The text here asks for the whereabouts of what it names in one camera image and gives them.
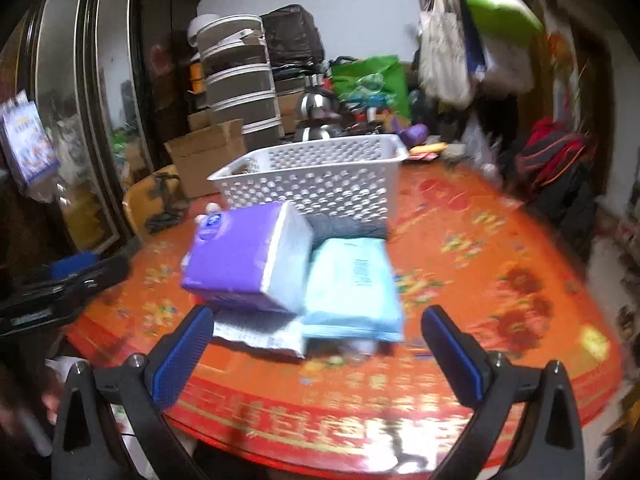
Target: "green bag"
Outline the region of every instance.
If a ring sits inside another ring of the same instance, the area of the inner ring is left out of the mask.
[[[522,0],[465,0],[479,32],[527,48],[543,27]]]
[[[340,101],[378,96],[397,114],[410,118],[404,67],[398,56],[367,57],[363,61],[331,68],[334,92]]]

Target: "tissue package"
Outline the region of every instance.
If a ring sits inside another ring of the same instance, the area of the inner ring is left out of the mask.
[[[404,316],[385,241],[331,238],[314,252],[304,337],[402,341]]]
[[[181,285],[226,308],[297,314],[311,242],[293,202],[214,213],[196,232]]]

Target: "stacked plastic container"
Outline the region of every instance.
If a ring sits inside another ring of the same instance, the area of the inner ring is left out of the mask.
[[[260,16],[226,16],[198,33],[214,124],[242,119],[248,152],[275,146],[284,136]]]

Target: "wooden chair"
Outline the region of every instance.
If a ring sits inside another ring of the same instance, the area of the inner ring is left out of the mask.
[[[178,170],[172,164],[142,179],[129,188],[122,199],[124,215],[129,221],[133,232],[139,236],[143,242],[150,238],[146,231],[145,221],[151,215],[162,212],[162,198],[156,193],[156,182],[154,175],[158,173],[178,174]],[[169,193],[176,193],[180,187],[180,181],[167,181]]]

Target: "black bag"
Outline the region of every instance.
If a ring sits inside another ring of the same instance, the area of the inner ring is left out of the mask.
[[[298,4],[281,7],[262,16],[271,66],[320,63],[324,47],[314,17]]]

